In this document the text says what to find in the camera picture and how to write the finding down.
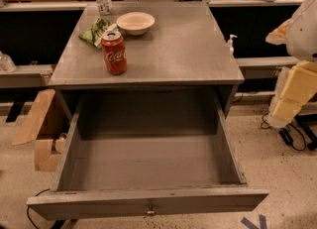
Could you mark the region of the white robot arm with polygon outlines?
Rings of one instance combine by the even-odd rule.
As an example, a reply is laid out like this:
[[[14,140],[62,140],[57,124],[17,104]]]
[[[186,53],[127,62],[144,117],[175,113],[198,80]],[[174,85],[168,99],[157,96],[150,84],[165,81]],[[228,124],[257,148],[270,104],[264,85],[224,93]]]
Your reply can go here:
[[[292,68],[282,69],[269,106],[267,122],[273,128],[283,128],[317,93],[317,0],[305,0],[265,40],[277,46],[285,44],[287,52],[298,59]]]

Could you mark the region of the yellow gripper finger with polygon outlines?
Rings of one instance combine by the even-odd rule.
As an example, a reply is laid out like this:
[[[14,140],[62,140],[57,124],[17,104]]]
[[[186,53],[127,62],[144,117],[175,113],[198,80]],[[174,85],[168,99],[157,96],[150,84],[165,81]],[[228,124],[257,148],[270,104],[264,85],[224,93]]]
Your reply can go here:
[[[271,31],[265,38],[265,41],[272,45],[287,45],[289,42],[289,27],[291,20],[288,19],[279,25],[276,29]]]
[[[317,63],[300,61],[292,68],[284,67],[277,79],[274,97],[269,105],[267,122],[283,128],[317,93]]]

